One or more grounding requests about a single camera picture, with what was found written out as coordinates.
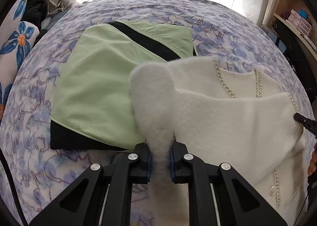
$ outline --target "sweater button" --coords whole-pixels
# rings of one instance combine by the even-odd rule
[[[271,186],[271,189],[269,191],[270,195],[275,195],[277,192],[277,187],[276,186]]]

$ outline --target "finger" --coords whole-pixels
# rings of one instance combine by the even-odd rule
[[[315,151],[312,153],[312,161],[313,163],[317,163],[317,153]]]
[[[312,160],[310,160],[310,162],[309,162],[309,168],[312,172],[315,172],[315,170],[316,170],[316,165],[313,163]]]
[[[311,176],[311,175],[313,174],[313,172],[310,170],[309,167],[308,167],[308,169],[307,169],[307,174],[308,174],[308,176]]]

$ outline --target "triangular cutout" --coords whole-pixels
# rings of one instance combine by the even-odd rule
[[[232,183],[238,195],[239,203],[243,212],[246,213],[260,207],[259,201],[254,198],[254,196],[240,183],[240,181],[233,179]]]
[[[84,179],[75,189],[70,192],[61,202],[60,207],[72,213],[76,213],[81,203],[82,197],[88,186],[88,179]]]

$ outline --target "bedspread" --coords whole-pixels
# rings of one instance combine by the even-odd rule
[[[291,93],[304,116],[313,118],[306,92],[278,48],[253,22],[220,4],[206,0],[98,0],[76,6],[23,62],[0,127],[0,148],[28,222],[90,164],[107,165],[122,155],[114,151],[50,149],[51,102],[63,63],[87,27],[114,20],[190,27],[198,55],[216,57],[219,66],[229,71],[247,73],[257,66]],[[308,164],[315,140],[307,131],[304,134]],[[0,195],[18,219],[1,167]],[[154,225],[146,185],[133,187],[131,225]]]

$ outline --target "fluffy white fabric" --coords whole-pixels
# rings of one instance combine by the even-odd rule
[[[219,73],[237,98],[230,97]],[[280,93],[274,80],[261,73],[262,97],[256,98],[255,73],[221,70],[211,57],[146,63],[133,70],[130,79],[137,123],[154,156],[150,199],[158,226],[188,225],[187,186],[173,184],[169,176],[173,133],[206,163],[230,163],[274,208],[276,198],[268,192],[275,185],[274,168],[283,165],[283,208],[278,212],[294,223],[288,218],[297,214],[297,205],[290,209],[284,203],[304,178],[302,161],[294,159],[302,150],[302,129],[293,119],[288,93]],[[294,174],[299,180],[287,186]]]

